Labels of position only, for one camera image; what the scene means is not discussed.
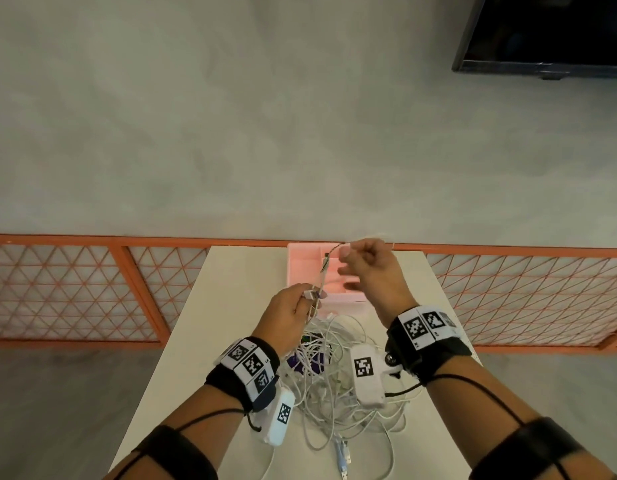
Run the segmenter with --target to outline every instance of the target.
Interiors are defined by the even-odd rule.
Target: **screen frame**
[[[527,63],[501,61],[475,61],[466,59],[465,55],[478,26],[482,8],[487,0],[475,0],[469,21],[464,28],[460,46],[455,54],[451,69],[453,72],[503,74],[503,75],[534,75],[546,80],[560,80],[565,77],[598,77],[603,79],[617,79],[617,66],[598,66],[586,64],[561,63]]]

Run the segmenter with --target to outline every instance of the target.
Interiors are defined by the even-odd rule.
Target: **table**
[[[398,251],[396,255],[416,300],[441,307],[460,325],[425,256],[415,251]],[[213,360],[228,344],[250,334],[271,297],[285,287],[285,281],[285,248],[210,249],[112,466],[203,384]],[[373,308],[368,304],[351,306],[356,306],[353,313],[367,333],[384,343],[385,330]],[[468,478],[470,468],[425,390],[408,406],[406,416],[407,428],[392,435],[396,462],[392,478]],[[314,443],[325,439],[318,432],[314,435]],[[377,478],[389,466],[389,445],[384,435],[364,433],[351,442],[350,449],[352,480]],[[219,477],[259,479],[271,452],[269,445],[252,437],[244,421],[224,457]],[[339,479],[335,449],[311,451],[304,441],[301,413],[294,411],[266,478]]]

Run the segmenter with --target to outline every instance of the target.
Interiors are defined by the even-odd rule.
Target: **television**
[[[617,78],[617,0],[476,0],[453,70]]]

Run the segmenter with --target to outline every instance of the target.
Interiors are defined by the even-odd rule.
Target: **metal grid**
[[[171,331],[200,274],[207,251],[193,248],[130,248],[139,272]]]
[[[105,246],[0,245],[0,339],[157,338]]]
[[[617,258],[427,259],[474,345],[596,346],[617,329]]]

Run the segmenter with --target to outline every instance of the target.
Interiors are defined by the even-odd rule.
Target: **pink tray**
[[[320,286],[322,259],[325,254],[336,247],[337,242],[291,242],[288,244],[288,259],[286,271],[287,286],[297,283],[311,283]],[[366,301],[364,293],[359,291],[345,290],[345,282],[356,282],[354,276],[340,276],[337,268],[344,266],[339,259],[343,244],[332,254],[327,268],[327,279],[324,290],[329,294],[323,301],[325,303],[344,303],[351,301]]]

